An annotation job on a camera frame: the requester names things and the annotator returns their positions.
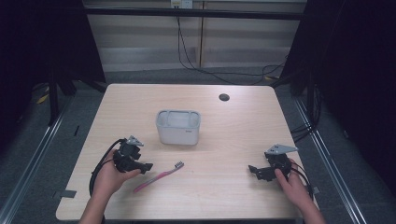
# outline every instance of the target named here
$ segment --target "outlet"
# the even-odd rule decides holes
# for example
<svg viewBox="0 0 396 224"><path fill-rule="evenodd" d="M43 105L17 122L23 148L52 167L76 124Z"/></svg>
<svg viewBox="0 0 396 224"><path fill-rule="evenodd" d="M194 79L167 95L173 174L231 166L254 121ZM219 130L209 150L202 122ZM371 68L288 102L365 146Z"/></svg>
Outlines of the outlet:
<svg viewBox="0 0 396 224"><path fill-rule="evenodd" d="M181 0L181 8L192 9L192 0Z"/></svg>
<svg viewBox="0 0 396 224"><path fill-rule="evenodd" d="M181 0L171 0L171 8L181 8Z"/></svg>

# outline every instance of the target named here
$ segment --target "gray floor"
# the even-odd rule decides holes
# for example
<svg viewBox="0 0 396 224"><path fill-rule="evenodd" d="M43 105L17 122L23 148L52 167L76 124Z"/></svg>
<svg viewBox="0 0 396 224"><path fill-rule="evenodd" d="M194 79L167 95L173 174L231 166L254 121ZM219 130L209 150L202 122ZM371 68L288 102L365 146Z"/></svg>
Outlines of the gray floor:
<svg viewBox="0 0 396 224"><path fill-rule="evenodd" d="M213 68L210 71L260 74L262 69ZM260 80L260 77L257 76L230 74L217 76L230 80L234 84L248 85ZM200 74L186 69L107 73L106 79L107 84L116 82L229 84L213 75ZM266 85L270 82L270 80L264 79L259 82L259 85ZM23 200L12 218L12 223L62 223L55 216L59 200L53 199L52 196L56 190L65 189L103 98L103 94L96 90L80 83L77 83L77 86L78 92L64 111L62 124L29 188L23 195ZM19 124L18 137L12 141L7 154L0 159L0 169L2 170L0 174L1 206L4 206L9 194L13 192L26 165L33 157L41 137L47 130L50 113L49 102L41 105L35 103L41 93L41 91L34 92L32 103ZM290 129L302 125L304 122L297 110L295 99L290 96L289 87L276 88L276 95ZM65 102L67 99L61 95L61 105L65 105ZM367 165L356 146L345 139L343 129L338 125L333 115L327 111L325 106L323 107L318 130L351 194L356 199L366 223L396 223L395 198L391 196L378 175ZM300 156L312 184L320 190L316 198L328 223L354 223L311 137L307 136L296 145L300 149ZM244 223L246 222L290 223L290 221L282 220L244 221Z"/></svg>

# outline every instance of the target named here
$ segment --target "wall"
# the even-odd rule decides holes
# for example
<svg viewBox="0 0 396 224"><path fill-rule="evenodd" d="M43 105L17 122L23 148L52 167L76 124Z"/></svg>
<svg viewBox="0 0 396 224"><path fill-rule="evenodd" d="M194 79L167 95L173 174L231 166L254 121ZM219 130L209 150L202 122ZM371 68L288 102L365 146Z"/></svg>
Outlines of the wall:
<svg viewBox="0 0 396 224"><path fill-rule="evenodd" d="M84 1L85 6L170 7L170 0ZM305 1L193 1L193 8L303 12ZM105 72L283 63L297 21L90 15Z"/></svg>

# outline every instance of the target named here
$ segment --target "toothbrush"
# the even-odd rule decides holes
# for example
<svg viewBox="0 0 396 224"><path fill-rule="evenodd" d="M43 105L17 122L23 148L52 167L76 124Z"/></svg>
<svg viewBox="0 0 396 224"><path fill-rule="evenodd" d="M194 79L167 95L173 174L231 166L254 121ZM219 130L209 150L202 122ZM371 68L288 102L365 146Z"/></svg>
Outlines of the toothbrush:
<svg viewBox="0 0 396 224"><path fill-rule="evenodd" d="M170 175L170 174L174 173L175 171L179 170L183 166L184 166L184 162L182 162L182 161L176 163L175 164L175 168L173 170L162 172L159 175L155 176L154 178L152 178L152 179L146 181L145 183L139 185L137 188L134 189L134 193L137 193L139 190L145 188L149 184L154 183L155 181L157 181L157 180L159 180L159 179L161 179L163 177L166 177L167 175Z"/></svg>

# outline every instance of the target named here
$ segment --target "table surface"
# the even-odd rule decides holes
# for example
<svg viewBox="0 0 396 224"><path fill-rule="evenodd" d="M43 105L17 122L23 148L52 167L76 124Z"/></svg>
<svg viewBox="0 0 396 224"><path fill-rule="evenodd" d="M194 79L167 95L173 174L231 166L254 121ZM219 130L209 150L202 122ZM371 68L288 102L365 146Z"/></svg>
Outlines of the table surface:
<svg viewBox="0 0 396 224"><path fill-rule="evenodd" d="M230 96L223 102L222 93ZM155 125L164 109L201 114L195 146L165 145ZM139 139L139 161L151 171L124 183L106 208L107 219L204 220L299 218L276 181L258 180L248 165L268 167L263 152L274 144L294 146L274 90L263 86L112 84L78 157L57 218L79 219L90 198L91 172L116 140ZM297 152L288 153L302 164ZM183 161L184 167L148 187L133 189Z"/></svg>

